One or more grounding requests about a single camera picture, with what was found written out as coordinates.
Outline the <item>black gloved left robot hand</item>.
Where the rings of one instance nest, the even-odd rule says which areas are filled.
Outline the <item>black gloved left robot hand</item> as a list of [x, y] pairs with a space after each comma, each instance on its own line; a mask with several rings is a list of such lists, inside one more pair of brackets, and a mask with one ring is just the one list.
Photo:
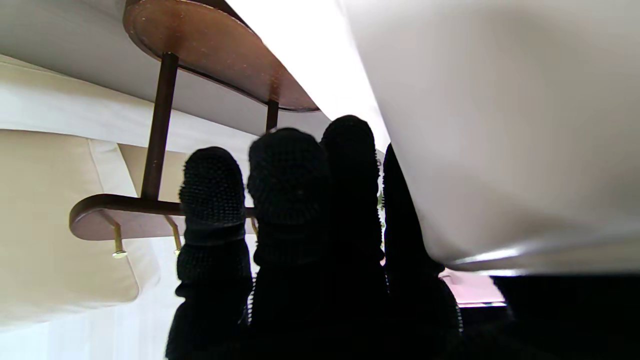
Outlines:
[[183, 166], [167, 360], [637, 360], [636, 276], [494, 276], [510, 317], [465, 330], [423, 244], [389, 145], [346, 115], [316, 141], [285, 128]]

